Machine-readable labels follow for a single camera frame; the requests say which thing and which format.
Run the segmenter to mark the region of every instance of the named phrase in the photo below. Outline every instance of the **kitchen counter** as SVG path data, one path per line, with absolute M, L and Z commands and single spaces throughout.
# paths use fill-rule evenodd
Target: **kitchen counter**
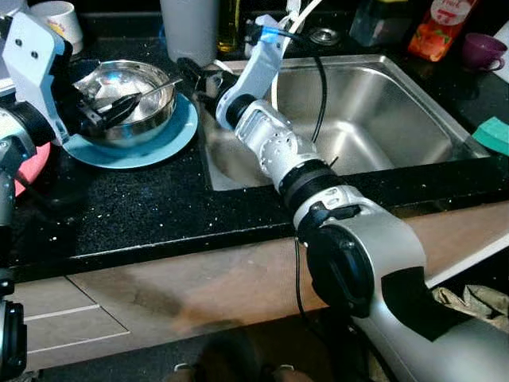
M 343 45 L 324 54 L 364 52 Z M 509 123 L 509 87 L 497 76 L 464 72 L 455 55 L 438 64 L 388 55 L 470 133 L 492 116 Z M 99 38 L 81 56 L 173 67 L 164 41 L 151 36 Z M 398 216 L 509 198 L 508 160 L 496 153 L 344 179 Z M 17 281 L 293 235 L 292 216 L 272 186 L 212 190 L 198 134 L 179 154 L 137 170 L 97 169 L 53 147 L 34 188 L 47 202 L 28 193 L 17 199 L 9 259 Z

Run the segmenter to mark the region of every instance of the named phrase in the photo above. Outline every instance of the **sink basin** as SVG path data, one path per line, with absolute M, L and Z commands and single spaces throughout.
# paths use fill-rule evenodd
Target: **sink basin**
M 401 69 L 384 56 L 323 59 L 328 102 L 317 139 L 322 158 L 339 175 L 487 156 L 486 151 Z M 245 61 L 232 63 L 240 72 Z M 279 110 L 311 138 L 321 101 L 313 59 L 285 60 Z M 256 157 L 204 110 L 201 142 L 214 190 L 270 184 Z

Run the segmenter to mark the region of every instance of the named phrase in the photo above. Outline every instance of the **white container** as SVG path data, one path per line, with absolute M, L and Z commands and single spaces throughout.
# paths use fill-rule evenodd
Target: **white container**
M 73 4 L 70 2 L 40 2 L 30 7 L 30 12 L 69 41 L 72 44 L 72 54 L 81 52 L 83 32 Z
M 220 0 L 160 1 L 169 58 L 188 57 L 199 66 L 213 62 Z

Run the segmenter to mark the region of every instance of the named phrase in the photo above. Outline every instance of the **blue plate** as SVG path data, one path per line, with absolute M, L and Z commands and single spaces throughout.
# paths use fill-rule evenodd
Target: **blue plate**
M 73 135 L 64 149 L 80 162 L 104 169 L 134 169 L 153 165 L 182 150 L 196 133 L 198 113 L 182 94 L 166 127 L 155 138 L 131 148 L 99 146 L 81 135 Z

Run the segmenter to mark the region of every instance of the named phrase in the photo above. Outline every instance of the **purple cup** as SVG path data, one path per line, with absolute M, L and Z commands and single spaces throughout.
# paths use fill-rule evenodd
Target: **purple cup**
M 502 55 L 507 46 L 492 36 L 481 33 L 467 33 L 463 44 L 463 64 L 466 68 L 481 71 L 493 71 L 503 68 Z M 492 64 L 498 61 L 495 68 Z

